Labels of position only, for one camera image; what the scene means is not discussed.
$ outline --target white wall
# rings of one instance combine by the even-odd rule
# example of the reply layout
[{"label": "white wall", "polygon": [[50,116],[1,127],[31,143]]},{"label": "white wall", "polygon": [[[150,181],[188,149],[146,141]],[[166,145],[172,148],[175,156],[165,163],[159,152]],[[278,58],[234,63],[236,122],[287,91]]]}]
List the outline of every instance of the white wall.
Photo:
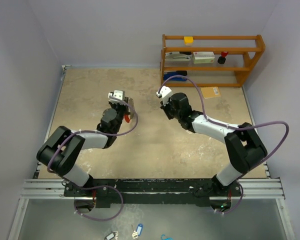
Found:
[{"label": "white wall", "polygon": [[62,64],[159,66],[162,34],[257,35],[279,0],[29,0]]},{"label": "white wall", "polygon": [[0,0],[0,240],[44,141],[61,64],[26,0]]},{"label": "white wall", "polygon": [[[272,177],[281,177],[297,239],[300,239],[300,0],[282,0],[262,31],[264,56],[245,84],[256,123],[285,120],[290,134],[268,161]],[[272,149],[283,127],[260,129]]]}]

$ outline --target yellow sponge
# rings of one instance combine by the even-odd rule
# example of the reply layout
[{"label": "yellow sponge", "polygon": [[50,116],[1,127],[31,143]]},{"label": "yellow sponge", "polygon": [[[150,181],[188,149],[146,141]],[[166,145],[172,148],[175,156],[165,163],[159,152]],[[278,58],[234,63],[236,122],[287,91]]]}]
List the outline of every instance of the yellow sponge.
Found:
[{"label": "yellow sponge", "polygon": [[183,40],[184,44],[187,46],[191,46],[194,43],[194,38],[192,36],[184,36]]}]

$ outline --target blue carabiner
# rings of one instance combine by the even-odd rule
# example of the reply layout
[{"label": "blue carabiner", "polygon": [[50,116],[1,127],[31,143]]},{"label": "blue carabiner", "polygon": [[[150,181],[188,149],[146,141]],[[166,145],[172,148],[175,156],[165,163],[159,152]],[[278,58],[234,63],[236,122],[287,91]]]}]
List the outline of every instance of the blue carabiner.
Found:
[{"label": "blue carabiner", "polygon": [[171,237],[164,238],[165,236],[166,236],[165,234],[162,234],[161,240],[173,240]]}]

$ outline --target dark blue object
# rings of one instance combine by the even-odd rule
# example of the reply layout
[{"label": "dark blue object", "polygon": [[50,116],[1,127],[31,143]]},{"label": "dark blue object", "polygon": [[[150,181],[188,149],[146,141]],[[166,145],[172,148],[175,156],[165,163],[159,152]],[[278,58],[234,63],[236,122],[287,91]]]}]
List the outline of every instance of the dark blue object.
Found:
[{"label": "dark blue object", "polygon": [[[165,72],[163,75],[163,80],[167,80],[168,78],[175,76],[175,75],[183,75],[183,76],[187,76],[187,71],[169,71],[169,72]],[[187,81],[187,79],[183,78],[183,77],[175,77],[173,79],[173,81],[179,81],[179,82],[185,82]]]}]

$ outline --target red object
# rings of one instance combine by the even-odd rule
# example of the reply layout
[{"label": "red object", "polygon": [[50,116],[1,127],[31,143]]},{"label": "red object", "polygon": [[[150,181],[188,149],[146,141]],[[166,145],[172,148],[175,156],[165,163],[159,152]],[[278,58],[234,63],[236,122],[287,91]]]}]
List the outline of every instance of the red object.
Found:
[{"label": "red object", "polygon": [[223,51],[223,52],[221,53],[221,57],[224,57],[224,58],[225,58],[225,57],[228,55],[228,53],[229,53],[228,51]]},{"label": "red object", "polygon": [[127,123],[130,123],[130,118],[127,114],[124,115],[124,120],[127,122]]}]

